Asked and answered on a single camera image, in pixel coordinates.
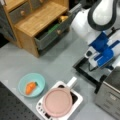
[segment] wooden shelf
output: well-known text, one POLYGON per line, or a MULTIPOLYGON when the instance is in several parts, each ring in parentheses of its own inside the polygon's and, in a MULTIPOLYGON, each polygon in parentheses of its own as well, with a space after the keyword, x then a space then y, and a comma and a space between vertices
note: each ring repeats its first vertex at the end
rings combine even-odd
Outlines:
POLYGON ((13 9, 15 9, 16 7, 20 6, 21 4, 23 4, 26 0, 5 0, 6 3, 6 10, 8 12, 12 11, 13 9))
POLYGON ((67 10, 67 7, 48 1, 40 9, 17 23, 15 27, 34 37, 67 10))

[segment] frying pan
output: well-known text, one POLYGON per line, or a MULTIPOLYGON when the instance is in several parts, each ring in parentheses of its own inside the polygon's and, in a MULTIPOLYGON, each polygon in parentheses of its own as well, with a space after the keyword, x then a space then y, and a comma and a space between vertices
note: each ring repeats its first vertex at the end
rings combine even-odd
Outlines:
POLYGON ((75 85, 76 77, 73 77, 65 88, 53 88, 43 98, 43 109, 52 117, 66 115, 72 107, 70 89, 75 85))

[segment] white robot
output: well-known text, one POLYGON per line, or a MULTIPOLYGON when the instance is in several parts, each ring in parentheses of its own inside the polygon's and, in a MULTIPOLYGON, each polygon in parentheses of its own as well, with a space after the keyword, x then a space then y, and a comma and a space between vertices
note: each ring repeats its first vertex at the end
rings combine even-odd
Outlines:
POLYGON ((112 62, 116 67, 120 55, 120 30, 106 35, 120 16, 119 0, 98 0, 90 9, 81 10, 72 21, 71 27, 89 46, 84 57, 93 68, 112 62))

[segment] gray table surface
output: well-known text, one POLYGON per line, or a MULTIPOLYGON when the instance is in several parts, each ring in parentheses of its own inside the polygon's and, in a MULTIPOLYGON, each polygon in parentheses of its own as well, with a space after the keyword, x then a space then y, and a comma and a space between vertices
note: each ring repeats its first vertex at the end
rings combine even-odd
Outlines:
MULTIPOLYGON (((75 76, 78 81, 74 90, 81 94, 84 100, 70 120, 115 120, 95 105, 95 87, 72 67, 86 50, 85 41, 78 38, 73 30, 39 58, 8 43, 0 49, 0 81, 43 120, 36 111, 36 103, 57 81, 67 83, 75 76), (28 73, 40 73, 46 80, 44 91, 36 98, 23 97, 17 89, 19 80, 28 73)), ((93 73, 93 76, 99 78, 96 73, 93 73)))

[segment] toy carrot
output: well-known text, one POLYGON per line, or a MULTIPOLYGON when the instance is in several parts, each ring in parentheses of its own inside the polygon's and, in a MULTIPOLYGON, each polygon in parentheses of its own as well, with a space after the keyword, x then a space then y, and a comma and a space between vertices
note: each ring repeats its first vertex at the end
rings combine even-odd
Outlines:
POLYGON ((29 95, 36 88, 36 86, 37 86, 36 82, 30 82, 30 83, 28 83, 27 86, 26 86, 25 93, 27 95, 29 95))

